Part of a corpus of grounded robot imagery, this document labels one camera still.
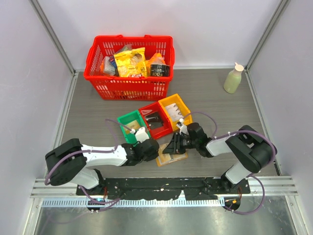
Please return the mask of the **yellow leather card holder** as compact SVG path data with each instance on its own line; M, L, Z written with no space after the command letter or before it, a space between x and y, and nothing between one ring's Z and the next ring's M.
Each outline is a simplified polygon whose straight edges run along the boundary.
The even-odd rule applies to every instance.
M163 150L169 143L164 143L159 147L158 157L156 158L157 166L161 167L177 161L181 161L188 158L188 154L163 154Z

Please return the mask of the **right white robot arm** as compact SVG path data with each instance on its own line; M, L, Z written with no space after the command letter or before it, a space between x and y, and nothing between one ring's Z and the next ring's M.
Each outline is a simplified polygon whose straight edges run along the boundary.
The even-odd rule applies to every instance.
M258 173L277 154L275 145L249 125L213 138L209 138L197 122L184 128L185 131L173 134L162 153L182 155L187 149L195 149L208 158L233 153L238 161L221 176L221 188L226 193L233 193L243 179Z

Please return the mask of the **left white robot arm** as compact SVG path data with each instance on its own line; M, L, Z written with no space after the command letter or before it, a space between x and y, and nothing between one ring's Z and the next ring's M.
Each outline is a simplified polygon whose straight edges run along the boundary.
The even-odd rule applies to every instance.
M105 186L97 167L135 166L157 158L158 150L158 142L151 138L115 147L88 146L73 138L46 154L48 174L45 185L61 186L74 183L83 186L94 195L99 195Z

